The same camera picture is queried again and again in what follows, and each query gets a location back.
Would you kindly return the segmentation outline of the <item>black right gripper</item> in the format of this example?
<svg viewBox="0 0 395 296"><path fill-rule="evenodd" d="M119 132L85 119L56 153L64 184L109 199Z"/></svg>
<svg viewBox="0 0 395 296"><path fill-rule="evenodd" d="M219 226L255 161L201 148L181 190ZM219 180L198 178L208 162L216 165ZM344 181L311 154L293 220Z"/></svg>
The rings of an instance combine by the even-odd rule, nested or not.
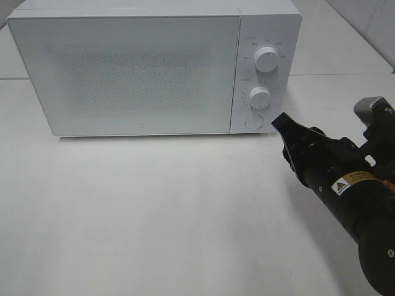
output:
<svg viewBox="0 0 395 296"><path fill-rule="evenodd" d="M377 181L367 162L356 157L346 138L332 139L316 127L306 128L281 113L272 126L283 139L283 156L301 183L313 191L346 191L362 181Z"/></svg>

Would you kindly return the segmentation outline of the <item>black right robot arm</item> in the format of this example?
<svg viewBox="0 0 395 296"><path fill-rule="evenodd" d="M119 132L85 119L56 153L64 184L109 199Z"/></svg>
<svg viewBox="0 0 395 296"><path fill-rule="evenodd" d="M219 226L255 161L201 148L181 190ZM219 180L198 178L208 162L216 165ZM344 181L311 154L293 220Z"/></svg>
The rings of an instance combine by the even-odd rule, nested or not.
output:
<svg viewBox="0 0 395 296"><path fill-rule="evenodd" d="M394 191L373 173L348 138L329 138L281 113L273 127L283 156L298 180L311 189L358 246L369 284L394 295Z"/></svg>

